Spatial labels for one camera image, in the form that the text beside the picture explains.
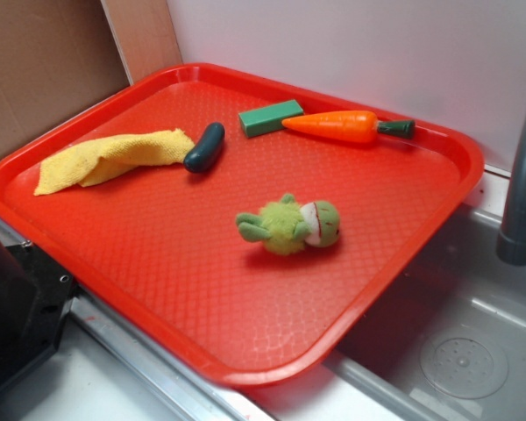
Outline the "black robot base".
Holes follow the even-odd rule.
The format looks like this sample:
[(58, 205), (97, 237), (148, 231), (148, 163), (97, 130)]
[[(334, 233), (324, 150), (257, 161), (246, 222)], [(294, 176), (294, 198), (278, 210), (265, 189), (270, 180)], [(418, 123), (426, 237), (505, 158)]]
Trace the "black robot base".
[(40, 247), (0, 241), (0, 393), (58, 350), (73, 283)]

